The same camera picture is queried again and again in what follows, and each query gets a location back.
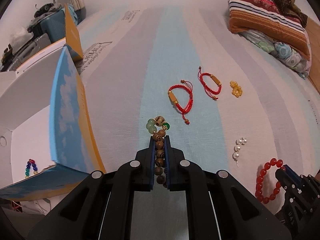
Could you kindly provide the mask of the striped bed sheet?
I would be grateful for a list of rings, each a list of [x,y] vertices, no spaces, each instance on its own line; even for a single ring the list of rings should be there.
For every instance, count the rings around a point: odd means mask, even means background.
[[[149,119],[203,170],[227,170],[248,191],[272,158],[319,171],[319,94],[309,80],[239,35],[213,11],[119,7],[79,24],[80,70],[107,172],[146,148]]]

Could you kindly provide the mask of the wooden bed headboard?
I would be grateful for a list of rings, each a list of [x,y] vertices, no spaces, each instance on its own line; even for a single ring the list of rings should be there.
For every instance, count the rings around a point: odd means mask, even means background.
[[[320,26],[310,17],[306,25],[306,32],[309,36],[311,46],[311,69],[309,80],[319,93],[320,90]]]

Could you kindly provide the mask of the blue yellow cardboard box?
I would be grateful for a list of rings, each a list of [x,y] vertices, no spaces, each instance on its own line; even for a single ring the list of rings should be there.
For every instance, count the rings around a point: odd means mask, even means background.
[[[2,73],[1,197],[29,201],[71,191],[104,171],[84,84],[74,64],[83,57],[78,29],[65,12],[66,36]]]

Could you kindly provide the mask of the floral quilt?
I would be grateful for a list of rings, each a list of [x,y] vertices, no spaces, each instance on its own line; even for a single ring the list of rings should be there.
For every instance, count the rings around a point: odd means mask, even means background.
[[[287,66],[287,68],[296,72],[301,78],[308,78],[311,69],[311,60],[307,60],[290,45],[279,42],[257,30],[243,31],[240,35],[264,52],[275,57]]]

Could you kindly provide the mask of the grey suitcase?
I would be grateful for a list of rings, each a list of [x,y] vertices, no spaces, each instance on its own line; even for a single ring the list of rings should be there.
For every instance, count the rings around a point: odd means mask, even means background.
[[[28,41],[16,53],[13,53],[13,48],[9,44],[4,50],[1,58],[1,72],[15,71],[21,64],[30,59],[33,55],[51,45],[50,38],[47,33]]]

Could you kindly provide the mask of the teal suitcase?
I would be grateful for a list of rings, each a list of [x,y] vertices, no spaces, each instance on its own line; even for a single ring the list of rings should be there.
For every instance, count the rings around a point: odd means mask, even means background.
[[[61,9],[43,18],[37,24],[39,33],[47,34],[51,43],[59,41],[66,36],[65,9]]]

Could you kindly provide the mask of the striped orange pillow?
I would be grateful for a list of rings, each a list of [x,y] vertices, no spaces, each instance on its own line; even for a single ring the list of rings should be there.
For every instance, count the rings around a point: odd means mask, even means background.
[[[234,34],[257,30],[310,59],[305,29],[298,20],[281,15],[271,0],[229,0],[229,29]]]

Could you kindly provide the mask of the white plastic bag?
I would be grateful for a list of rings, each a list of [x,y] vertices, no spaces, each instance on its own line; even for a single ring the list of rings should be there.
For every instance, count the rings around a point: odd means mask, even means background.
[[[13,34],[10,35],[9,44],[12,51],[18,51],[24,44],[33,38],[33,33],[30,33],[25,27],[19,27]]]

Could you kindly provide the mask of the dark clothes pile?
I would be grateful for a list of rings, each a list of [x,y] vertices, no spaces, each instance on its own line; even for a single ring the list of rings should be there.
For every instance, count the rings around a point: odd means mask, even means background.
[[[47,3],[40,7],[35,14],[34,14],[34,19],[30,21],[28,28],[31,28],[35,25],[37,25],[41,20],[46,18],[47,16],[50,16],[59,10],[62,9],[62,4],[61,3]]]

